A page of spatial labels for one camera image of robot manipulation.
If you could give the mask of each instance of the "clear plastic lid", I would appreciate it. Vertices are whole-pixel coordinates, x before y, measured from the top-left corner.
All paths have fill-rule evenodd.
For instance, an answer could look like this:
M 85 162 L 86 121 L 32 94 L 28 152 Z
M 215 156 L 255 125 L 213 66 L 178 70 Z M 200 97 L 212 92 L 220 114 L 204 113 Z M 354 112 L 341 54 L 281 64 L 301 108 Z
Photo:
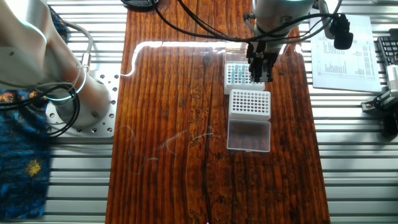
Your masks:
M 270 122 L 228 121 L 227 148 L 247 152 L 269 152 L 271 141 Z

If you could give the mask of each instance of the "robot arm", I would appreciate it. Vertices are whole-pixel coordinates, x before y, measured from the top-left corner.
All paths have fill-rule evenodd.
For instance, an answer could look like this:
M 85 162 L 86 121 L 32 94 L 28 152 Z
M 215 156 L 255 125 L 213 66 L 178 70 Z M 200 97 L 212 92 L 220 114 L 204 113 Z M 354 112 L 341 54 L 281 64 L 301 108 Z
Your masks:
M 321 13 L 328 14 L 328 6 L 325 0 L 253 0 L 253 18 L 256 18 L 255 33 L 266 34 L 287 22 L 292 22 L 298 18 L 306 16 L 314 3 L 319 7 Z M 334 14 L 340 7 L 339 1 Z M 349 22 L 344 15 L 339 19 L 329 18 L 323 20 L 326 36 L 335 39 L 337 49 L 349 49 L 353 41 L 353 35 L 349 33 Z M 265 37 L 257 42 L 252 42 L 248 47 L 246 57 L 249 60 L 249 71 L 253 82 L 272 82 L 272 68 L 279 56 L 279 52 L 284 43 L 280 41 L 286 38 L 290 31 L 297 27 L 299 23 L 292 24 Z
M 0 88 L 46 91 L 59 83 L 72 84 L 81 104 L 76 127 L 96 123 L 108 112 L 109 91 L 88 74 L 58 35 L 44 0 L 0 0 L 0 30 Z M 47 98 L 69 121 L 70 94 L 51 92 Z

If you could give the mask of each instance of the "blue patterned cloth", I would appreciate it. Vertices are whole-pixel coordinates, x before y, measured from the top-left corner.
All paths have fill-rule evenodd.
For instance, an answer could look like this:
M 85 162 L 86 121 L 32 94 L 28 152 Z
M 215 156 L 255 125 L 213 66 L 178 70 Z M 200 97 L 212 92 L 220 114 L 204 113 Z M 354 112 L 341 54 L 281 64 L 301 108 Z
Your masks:
M 31 91 L 0 90 L 0 103 L 33 97 Z M 0 112 L 0 222 L 43 215 L 49 187 L 49 137 L 45 99 Z

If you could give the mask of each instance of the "paper sheet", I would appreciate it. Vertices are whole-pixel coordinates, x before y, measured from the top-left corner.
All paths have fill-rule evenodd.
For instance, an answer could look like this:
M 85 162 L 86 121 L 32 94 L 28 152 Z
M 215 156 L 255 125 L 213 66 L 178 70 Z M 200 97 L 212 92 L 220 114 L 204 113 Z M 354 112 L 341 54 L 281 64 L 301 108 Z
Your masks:
M 335 49 L 334 40 L 327 39 L 324 32 L 311 38 L 313 87 L 380 92 L 370 18 L 347 15 L 347 19 L 354 34 L 350 49 Z M 310 27 L 318 21 L 311 19 Z M 313 30 L 321 26 L 320 22 Z

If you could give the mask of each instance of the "wood grain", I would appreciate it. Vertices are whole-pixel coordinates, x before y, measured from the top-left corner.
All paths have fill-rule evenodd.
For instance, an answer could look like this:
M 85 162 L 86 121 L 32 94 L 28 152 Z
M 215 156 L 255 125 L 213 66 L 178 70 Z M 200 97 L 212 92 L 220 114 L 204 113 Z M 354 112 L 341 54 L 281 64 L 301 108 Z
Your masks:
M 230 36 L 251 35 L 241 19 L 251 1 L 185 2 Z M 159 8 L 205 34 L 177 4 Z M 159 40 L 173 43 L 148 42 Z M 266 86 L 271 152 L 247 153 L 226 149 L 223 51 L 178 46 L 206 41 L 129 11 L 122 72 L 134 73 L 120 84 L 106 223 L 329 223 L 300 46 L 286 48 Z

